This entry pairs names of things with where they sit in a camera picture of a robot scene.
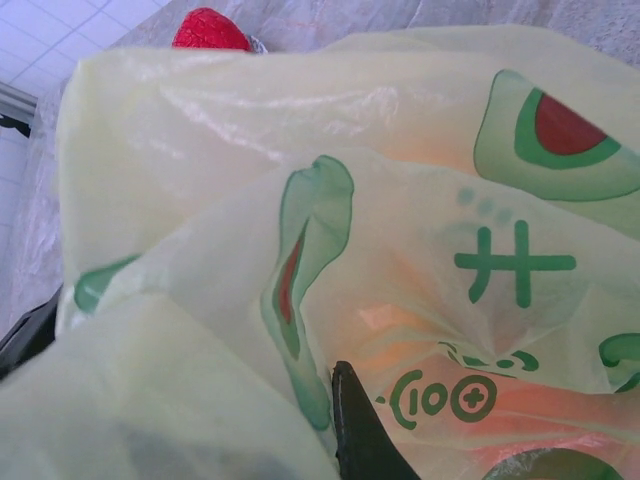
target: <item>yellow plastic bag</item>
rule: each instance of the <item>yellow plastic bag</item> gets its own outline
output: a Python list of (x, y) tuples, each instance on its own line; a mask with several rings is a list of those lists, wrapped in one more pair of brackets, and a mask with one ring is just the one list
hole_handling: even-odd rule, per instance
[[(336, 360), (423, 478), (633, 478), (639, 95), (630, 67), (523, 27), (356, 35), (311, 55), (102, 54), (59, 124), (54, 349), (78, 363), (100, 329), (126, 345), (149, 302), (172, 334), (148, 320), (149, 340), (131, 335), (147, 363), (98, 367), (105, 345), (86, 368), (118, 379), (96, 425), (147, 422), (170, 450), (190, 413), (175, 405), (206, 390), (172, 371), (175, 430), (159, 431), (138, 410), (158, 403), (136, 392), (163, 347), (189, 356), (184, 323), (306, 418), (291, 428), (325, 449), (309, 440), (302, 478), (333, 467)], [(208, 415), (220, 408), (212, 394)], [(256, 424), (260, 448), (270, 427)]]

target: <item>translucent plastic bag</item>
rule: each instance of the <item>translucent plastic bag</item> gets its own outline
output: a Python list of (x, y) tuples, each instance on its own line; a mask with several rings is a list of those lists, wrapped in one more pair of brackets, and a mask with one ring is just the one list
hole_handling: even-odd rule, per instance
[(348, 360), (423, 478), (633, 478), (639, 80), (521, 27), (84, 62), (60, 340), (0, 391), (2, 450), (50, 439), (29, 468), (68, 478), (235, 478), (245, 454), (331, 478)]

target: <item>red strawberry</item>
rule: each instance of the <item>red strawberry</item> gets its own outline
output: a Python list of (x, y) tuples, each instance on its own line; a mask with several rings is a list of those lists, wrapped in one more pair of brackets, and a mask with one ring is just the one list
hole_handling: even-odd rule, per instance
[(236, 25), (210, 8), (189, 12), (173, 39), (178, 48), (225, 48), (251, 51), (251, 45)]

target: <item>green printed logo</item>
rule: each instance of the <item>green printed logo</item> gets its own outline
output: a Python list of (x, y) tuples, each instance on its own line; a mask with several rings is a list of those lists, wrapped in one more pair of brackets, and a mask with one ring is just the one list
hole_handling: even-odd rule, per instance
[(95, 312), (98, 302), (111, 283), (111, 279), (130, 263), (140, 258), (140, 255), (132, 255), (123, 260), (91, 270), (80, 276), (76, 282), (73, 299), (78, 308), (84, 313)]
[(349, 171), (328, 156), (289, 177), (280, 206), (280, 253), (260, 298), (262, 318), (300, 409), (317, 430), (331, 424), (331, 403), (307, 343), (300, 304), (322, 270), (347, 246), (353, 193)]
[(493, 80), (474, 161), (481, 177), (545, 200), (640, 189), (640, 156), (510, 70)]
[(640, 333), (621, 333), (607, 338), (600, 344), (600, 359), (605, 367), (628, 378), (616, 393), (635, 388), (640, 384)]
[(509, 377), (509, 378), (517, 378), (514, 375), (509, 375), (507, 373), (504, 373), (504, 371), (511, 370), (513, 367), (516, 366), (516, 363), (521, 363), (520, 370), (524, 372), (535, 372), (540, 368), (540, 362), (536, 357), (534, 357), (530, 353), (523, 352), (522, 350), (516, 350), (511, 354), (511, 357), (515, 360), (512, 360), (510, 358), (504, 358), (496, 362), (495, 367), (501, 369), (502, 370), (501, 372), (491, 371), (491, 370), (495, 370), (494, 366), (489, 365), (486, 362), (483, 362), (479, 358), (459, 354), (458, 347), (453, 343), (438, 342), (438, 344), (445, 345), (448, 348), (447, 355), (451, 360), (453, 360), (454, 362), (456, 362), (458, 365), (462, 367), (470, 368), (473, 370), (481, 370), (481, 371), (489, 370), (490, 373), (494, 373), (496, 375), (501, 375), (503, 377)]
[[(418, 423), (407, 417), (415, 417), (418, 414), (418, 407), (429, 416), (440, 413), (446, 406), (447, 400), (451, 406), (451, 411), (458, 418), (466, 423), (476, 423), (483, 420), (496, 404), (498, 397), (498, 387), (488, 377), (484, 375), (470, 375), (460, 380), (451, 390), (442, 383), (432, 383), (422, 390), (420, 395), (417, 388), (408, 391), (408, 408), (406, 413), (402, 411), (401, 400), (410, 384), (422, 378), (422, 370), (412, 370), (405, 373), (398, 379), (391, 395), (389, 396), (389, 406), (398, 425), (413, 430)], [(384, 405), (387, 400), (380, 396), (376, 398), (376, 403)]]
[(624, 480), (608, 463), (569, 448), (537, 448), (513, 455), (482, 480)]
[(520, 308), (531, 306), (531, 272), (557, 272), (576, 268), (571, 255), (530, 255), (529, 225), (524, 220), (515, 223), (515, 254), (491, 253), (491, 230), (478, 229), (478, 253), (456, 253), (456, 267), (476, 270), (476, 279), (469, 289), (469, 300), (476, 303), (484, 294), (493, 270), (512, 271), (516, 276), (516, 303)]

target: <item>black plastic piece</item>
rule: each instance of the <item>black plastic piece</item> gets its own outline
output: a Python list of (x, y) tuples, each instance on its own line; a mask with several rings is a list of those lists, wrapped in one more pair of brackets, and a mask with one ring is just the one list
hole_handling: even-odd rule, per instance
[(420, 480), (396, 450), (349, 362), (336, 364), (332, 387), (342, 480)]
[(0, 341), (0, 382), (20, 365), (42, 353), (55, 340), (60, 289), (47, 303), (20, 317)]

